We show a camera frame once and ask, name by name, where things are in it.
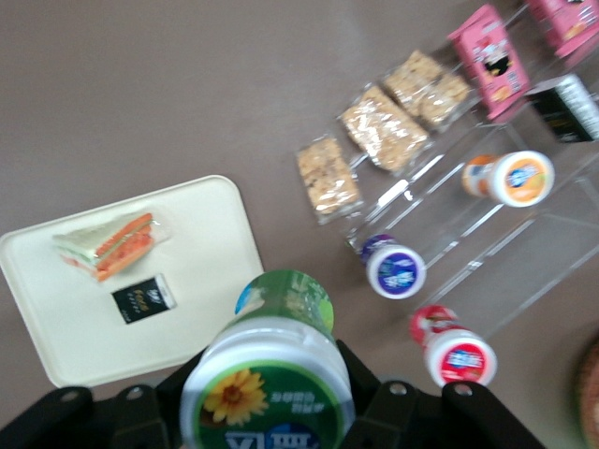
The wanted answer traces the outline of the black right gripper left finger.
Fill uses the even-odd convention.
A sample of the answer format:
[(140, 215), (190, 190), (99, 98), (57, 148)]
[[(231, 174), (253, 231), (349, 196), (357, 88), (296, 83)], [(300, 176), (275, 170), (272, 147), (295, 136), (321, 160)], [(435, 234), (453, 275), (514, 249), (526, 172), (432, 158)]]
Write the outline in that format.
[(58, 388), (1, 429), (3, 448), (181, 448), (183, 385), (190, 359), (156, 386), (130, 385), (96, 400), (87, 387)]

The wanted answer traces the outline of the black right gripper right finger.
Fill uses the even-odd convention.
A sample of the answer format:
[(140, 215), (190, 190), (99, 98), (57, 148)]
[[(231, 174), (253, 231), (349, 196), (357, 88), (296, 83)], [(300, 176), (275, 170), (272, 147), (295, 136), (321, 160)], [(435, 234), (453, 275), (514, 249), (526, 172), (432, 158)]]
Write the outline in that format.
[(438, 396), (411, 384), (382, 382), (343, 341), (357, 417), (342, 448), (542, 448), (485, 386), (458, 381)]

